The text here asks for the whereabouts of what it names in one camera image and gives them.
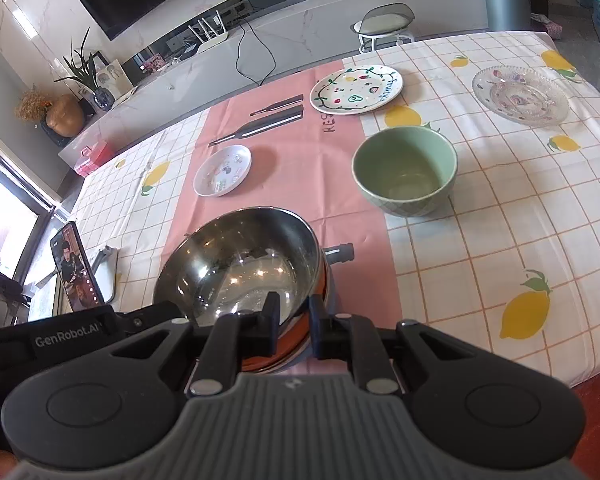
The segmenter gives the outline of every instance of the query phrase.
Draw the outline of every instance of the white plate with fruit design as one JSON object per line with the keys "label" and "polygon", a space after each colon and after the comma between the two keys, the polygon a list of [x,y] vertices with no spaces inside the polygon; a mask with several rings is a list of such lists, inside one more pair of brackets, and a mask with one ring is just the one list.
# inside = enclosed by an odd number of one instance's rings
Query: white plate with fruit design
{"label": "white plate with fruit design", "polygon": [[564,92],[530,68],[492,66],[478,72],[472,86],[489,110],[525,126],[560,124],[569,113]]}
{"label": "white plate with fruit design", "polygon": [[251,169],[251,151],[234,144],[211,155],[196,173],[193,190],[200,196],[222,196],[245,179]]}
{"label": "white plate with fruit design", "polygon": [[400,72],[388,66],[344,68],[318,81],[310,103],[325,114],[364,114],[398,97],[403,84]]}

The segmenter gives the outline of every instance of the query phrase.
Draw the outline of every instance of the dining table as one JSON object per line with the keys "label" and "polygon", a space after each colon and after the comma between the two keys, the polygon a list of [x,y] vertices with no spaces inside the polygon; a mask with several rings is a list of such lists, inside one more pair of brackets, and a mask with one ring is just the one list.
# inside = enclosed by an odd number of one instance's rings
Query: dining table
{"label": "dining table", "polygon": [[[318,81],[361,65],[397,70],[400,95],[363,114],[312,106]],[[564,121],[531,128],[481,104],[474,76],[499,66],[551,80],[568,99]],[[352,176],[360,144],[399,125],[432,128],[458,154],[451,195],[427,216],[385,214]],[[200,165],[231,144],[251,152],[244,181],[197,195]],[[384,328],[414,319],[571,386],[600,373],[600,93],[545,33],[415,41],[250,89],[91,173],[72,218],[88,251],[120,248],[112,306],[130,312],[154,302],[160,270],[190,234],[252,206],[293,211],[324,248],[353,245],[353,260],[331,269],[340,312]]]}

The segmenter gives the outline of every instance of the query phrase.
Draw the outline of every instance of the smartphone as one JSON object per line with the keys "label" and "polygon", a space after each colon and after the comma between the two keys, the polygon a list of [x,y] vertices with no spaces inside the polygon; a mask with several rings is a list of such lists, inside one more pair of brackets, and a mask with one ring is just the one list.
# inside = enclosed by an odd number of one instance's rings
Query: smartphone
{"label": "smartphone", "polygon": [[75,222],[69,222],[51,239],[51,253],[74,312],[105,304]]}

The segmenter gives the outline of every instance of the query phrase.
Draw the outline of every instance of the metal bowl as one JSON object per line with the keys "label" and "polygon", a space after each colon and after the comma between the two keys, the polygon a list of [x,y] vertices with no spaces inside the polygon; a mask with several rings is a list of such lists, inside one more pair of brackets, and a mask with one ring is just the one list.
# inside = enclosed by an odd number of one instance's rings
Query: metal bowl
{"label": "metal bowl", "polygon": [[171,301],[200,326],[223,314],[256,312],[280,295],[280,324],[317,286],[318,240],[299,216],[274,207],[238,209],[205,224],[170,256],[154,303]]}

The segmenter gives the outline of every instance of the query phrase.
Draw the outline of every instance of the chair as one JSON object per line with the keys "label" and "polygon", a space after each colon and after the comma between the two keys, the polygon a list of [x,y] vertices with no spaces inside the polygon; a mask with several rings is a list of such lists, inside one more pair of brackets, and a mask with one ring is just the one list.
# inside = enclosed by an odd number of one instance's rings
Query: chair
{"label": "chair", "polygon": [[[351,25],[351,30],[360,38],[360,54],[374,52],[381,38],[395,36],[398,44],[405,39],[413,43],[415,38],[407,28],[414,19],[413,11],[406,4],[389,4],[370,10],[361,22]],[[366,40],[371,40],[371,50],[366,49]]]}

